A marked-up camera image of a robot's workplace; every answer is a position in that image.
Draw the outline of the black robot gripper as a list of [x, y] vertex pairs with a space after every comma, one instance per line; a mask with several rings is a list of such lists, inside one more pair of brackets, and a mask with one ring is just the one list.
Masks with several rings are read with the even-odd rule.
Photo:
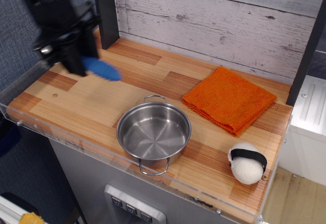
[[63, 56], [66, 69], [86, 76], [80, 56], [99, 58], [93, 35], [98, 16], [91, 1], [24, 0], [40, 29], [33, 49], [41, 56]]

